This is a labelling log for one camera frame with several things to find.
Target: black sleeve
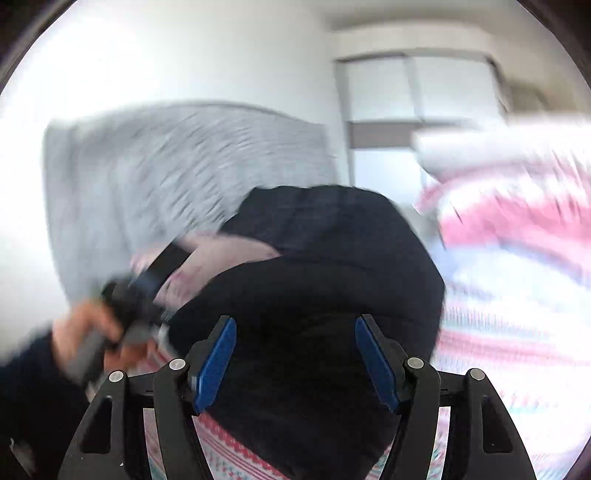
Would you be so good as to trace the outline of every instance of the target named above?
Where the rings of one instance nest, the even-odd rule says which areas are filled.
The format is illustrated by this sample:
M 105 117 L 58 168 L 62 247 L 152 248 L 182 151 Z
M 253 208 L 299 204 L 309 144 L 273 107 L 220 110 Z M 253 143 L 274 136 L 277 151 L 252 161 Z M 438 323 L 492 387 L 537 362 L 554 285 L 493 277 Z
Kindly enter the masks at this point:
M 34 478 L 56 478 L 88 401 L 58 369 L 51 333 L 0 367 L 0 407 L 3 436 L 33 450 Z

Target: blue gripper pad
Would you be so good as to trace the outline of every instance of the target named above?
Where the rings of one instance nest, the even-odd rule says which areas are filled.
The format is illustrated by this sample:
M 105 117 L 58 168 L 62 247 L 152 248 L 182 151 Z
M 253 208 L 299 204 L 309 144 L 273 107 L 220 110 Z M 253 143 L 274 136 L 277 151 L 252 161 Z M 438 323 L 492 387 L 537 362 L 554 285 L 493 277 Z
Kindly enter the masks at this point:
M 197 414 L 213 404 L 236 346 L 236 321 L 229 318 L 197 377 L 193 406 Z
M 395 412 L 400 402 L 396 395 L 394 372 L 361 317 L 355 322 L 355 341 L 380 402 L 387 405 L 391 412 Z

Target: gray pillow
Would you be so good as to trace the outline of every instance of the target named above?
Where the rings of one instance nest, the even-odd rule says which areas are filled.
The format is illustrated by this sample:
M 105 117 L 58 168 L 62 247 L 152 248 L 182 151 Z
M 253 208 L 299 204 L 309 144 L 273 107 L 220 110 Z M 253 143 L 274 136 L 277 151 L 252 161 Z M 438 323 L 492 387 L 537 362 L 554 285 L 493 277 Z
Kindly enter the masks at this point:
M 44 175 L 51 246 L 70 301 L 127 272 L 140 249 L 217 230 L 256 186 L 336 182 L 324 126 L 206 103 L 50 125 Z

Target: hand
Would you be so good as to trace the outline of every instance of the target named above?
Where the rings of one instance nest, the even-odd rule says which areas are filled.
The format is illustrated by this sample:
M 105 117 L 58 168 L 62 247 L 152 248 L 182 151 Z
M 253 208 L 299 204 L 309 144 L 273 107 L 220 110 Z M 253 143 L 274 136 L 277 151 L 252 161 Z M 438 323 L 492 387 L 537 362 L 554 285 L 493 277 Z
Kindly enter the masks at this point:
M 99 301 L 87 300 L 76 306 L 68 318 L 54 323 L 53 355 L 62 371 L 65 371 L 66 365 L 76 356 L 84 338 L 93 328 L 100 330 L 113 342 L 118 342 L 123 335 L 123 329 L 115 320 L 110 308 Z M 130 369 L 154 348 L 155 342 L 151 340 L 148 343 L 123 345 L 117 351 L 107 351 L 105 352 L 105 371 Z

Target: black cloth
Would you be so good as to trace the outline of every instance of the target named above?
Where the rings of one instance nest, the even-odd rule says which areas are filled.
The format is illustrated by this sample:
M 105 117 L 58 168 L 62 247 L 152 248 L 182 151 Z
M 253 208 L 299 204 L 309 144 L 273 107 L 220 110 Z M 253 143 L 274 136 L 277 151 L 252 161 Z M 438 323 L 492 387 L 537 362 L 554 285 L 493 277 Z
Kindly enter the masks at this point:
M 33 451 L 33 478 L 56 478 L 87 407 L 84 391 L 58 369 L 50 333 L 0 367 L 0 477 L 25 475 L 9 449 L 14 439 Z
M 355 345 L 371 313 L 408 354 L 428 359 L 444 286 L 389 200 L 347 187 L 255 189 L 222 232 L 283 254 L 215 277 L 171 322 L 181 354 L 222 314 L 238 341 L 209 413 L 296 479 L 362 479 L 398 420 L 380 405 Z

